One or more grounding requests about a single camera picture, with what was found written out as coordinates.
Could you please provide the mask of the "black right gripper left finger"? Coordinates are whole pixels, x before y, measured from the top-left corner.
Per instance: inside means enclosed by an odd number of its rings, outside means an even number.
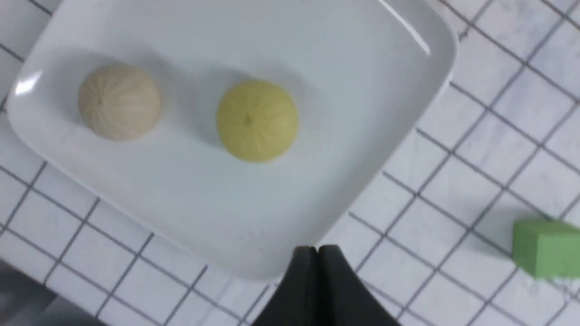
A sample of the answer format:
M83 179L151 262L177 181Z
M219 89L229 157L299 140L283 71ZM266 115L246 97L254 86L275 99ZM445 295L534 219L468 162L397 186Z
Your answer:
M317 324L317 250L298 246L273 296L253 326Z

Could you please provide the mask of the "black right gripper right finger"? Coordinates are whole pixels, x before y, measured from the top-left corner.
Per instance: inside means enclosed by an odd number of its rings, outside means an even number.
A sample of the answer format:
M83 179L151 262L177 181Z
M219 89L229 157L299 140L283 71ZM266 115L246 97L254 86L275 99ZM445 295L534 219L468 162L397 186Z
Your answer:
M398 326L371 295L337 245L318 250L319 326Z

